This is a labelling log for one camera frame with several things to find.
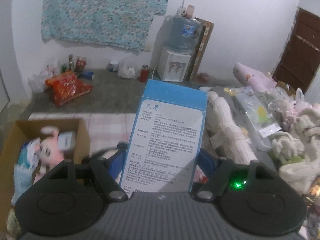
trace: white cloth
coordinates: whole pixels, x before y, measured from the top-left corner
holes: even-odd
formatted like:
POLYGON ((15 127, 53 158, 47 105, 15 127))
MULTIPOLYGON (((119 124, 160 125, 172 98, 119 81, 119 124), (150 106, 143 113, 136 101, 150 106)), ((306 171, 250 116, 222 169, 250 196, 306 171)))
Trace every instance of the white cloth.
POLYGON ((308 192, 314 178, 320 173, 320 110, 301 110, 291 126, 290 133, 275 133, 274 153, 281 158, 294 155, 304 157, 300 163, 287 164, 279 169, 280 177, 299 194, 308 192))
POLYGON ((227 101, 214 91, 208 92, 206 126, 215 133, 210 138, 212 147, 222 146, 225 157, 238 164, 249 164, 251 160, 257 159, 242 129, 233 121, 227 101))

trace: plastic packaging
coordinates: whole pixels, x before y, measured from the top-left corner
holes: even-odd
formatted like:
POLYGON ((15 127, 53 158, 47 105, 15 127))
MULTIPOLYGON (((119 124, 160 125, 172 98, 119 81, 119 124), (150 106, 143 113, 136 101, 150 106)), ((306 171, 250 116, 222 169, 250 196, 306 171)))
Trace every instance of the plastic packaging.
POLYGON ((296 116, 295 102, 292 97, 289 97, 286 91, 281 87, 276 87, 269 90, 275 100, 268 104, 268 109, 272 111, 273 116, 277 122, 281 125, 281 128, 289 132, 290 127, 294 122, 296 116))
POLYGON ((87 79, 87 80, 93 80, 94 73, 92 71, 85 70, 78 77, 83 78, 83 79, 87 79))
POLYGON ((295 105, 295 111, 297 113, 301 112, 303 109, 305 108, 311 108, 312 105, 308 102, 305 101, 304 99, 304 95, 303 95, 303 92, 301 90, 301 88, 298 88, 297 89, 297 92, 296 92, 296 105, 295 105))
POLYGON ((48 86, 45 81, 60 74, 60 62, 57 58, 50 58, 46 63, 45 69, 39 75, 33 74, 31 78, 28 78, 28 84, 33 94, 47 90, 48 86))
POLYGON ((48 86, 48 87, 52 87, 53 84, 59 80, 63 80, 67 77, 71 77, 70 80, 73 80, 74 78, 76 78, 76 74, 72 71, 66 71, 65 73, 62 73, 62 74, 59 74, 57 76, 54 76, 52 78, 49 78, 45 81, 45 84, 48 86))
POLYGON ((271 149, 268 136, 281 127, 268 109, 259 101, 251 87, 231 89, 235 96, 235 106, 245 113, 245 123, 257 148, 262 151, 271 149))
POLYGON ((140 75, 141 65, 138 62, 138 56, 129 56, 124 58, 118 69, 118 77, 125 79, 137 78, 140 75))
POLYGON ((75 98, 88 94, 92 86, 78 80, 76 75, 69 75, 55 81, 52 88, 54 103, 56 106, 62 106, 75 98))
POLYGON ((195 33, 200 22, 195 19, 186 19, 181 15, 172 18, 172 28, 166 46, 175 52, 191 52, 196 45, 195 33))

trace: snack bag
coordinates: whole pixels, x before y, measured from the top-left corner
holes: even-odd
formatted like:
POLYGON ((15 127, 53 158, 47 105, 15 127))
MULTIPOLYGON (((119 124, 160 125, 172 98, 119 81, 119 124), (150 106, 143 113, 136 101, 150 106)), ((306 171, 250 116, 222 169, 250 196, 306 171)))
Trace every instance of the snack bag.
POLYGON ((57 81, 59 81, 59 80, 62 80, 62 79, 65 79, 65 78, 68 78, 68 77, 69 77, 70 80, 73 80, 73 79, 76 79, 76 78, 77 78, 77 77, 76 77, 76 74, 75 74, 74 72, 72 72, 72 71, 66 71, 65 73, 62 73, 62 74, 60 74, 60 75, 56 75, 56 76, 54 76, 54 77, 52 77, 52 78, 47 79, 47 80, 45 81, 45 84, 46 84, 48 87, 52 87, 55 82, 57 82, 57 81))
POLYGON ((62 106, 72 99, 88 94, 92 86, 78 80, 74 75, 54 82, 52 88, 54 92, 54 103, 56 106, 62 106))

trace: bottle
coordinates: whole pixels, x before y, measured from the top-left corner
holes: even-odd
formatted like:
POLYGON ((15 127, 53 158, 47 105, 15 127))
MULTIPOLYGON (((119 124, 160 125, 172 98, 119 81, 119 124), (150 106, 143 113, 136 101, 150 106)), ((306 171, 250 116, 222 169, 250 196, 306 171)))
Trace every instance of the bottle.
POLYGON ((187 8, 186 15, 185 15, 185 18, 192 19, 194 10, 195 10, 195 7, 193 5, 191 5, 191 4, 189 4, 188 8, 187 8))
POLYGON ((68 62, 68 70, 71 70, 71 71, 75 71, 75 62, 73 61, 73 55, 70 54, 69 55, 69 62, 68 62))
POLYGON ((168 49, 179 53, 190 53, 196 45, 194 35, 200 22, 187 19, 182 15, 175 15, 172 19, 172 28, 166 42, 168 49))
POLYGON ((142 83, 147 82, 149 76, 149 66, 148 65, 143 65, 141 69, 141 74, 139 77, 139 81, 142 83))

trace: blanket on wall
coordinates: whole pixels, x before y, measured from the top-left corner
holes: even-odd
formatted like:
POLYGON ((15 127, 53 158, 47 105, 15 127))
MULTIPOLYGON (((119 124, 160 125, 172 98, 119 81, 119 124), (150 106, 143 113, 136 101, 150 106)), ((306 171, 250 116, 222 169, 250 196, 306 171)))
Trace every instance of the blanket on wall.
POLYGON ((41 34, 51 38, 143 50, 155 14, 168 0, 44 0, 41 34))

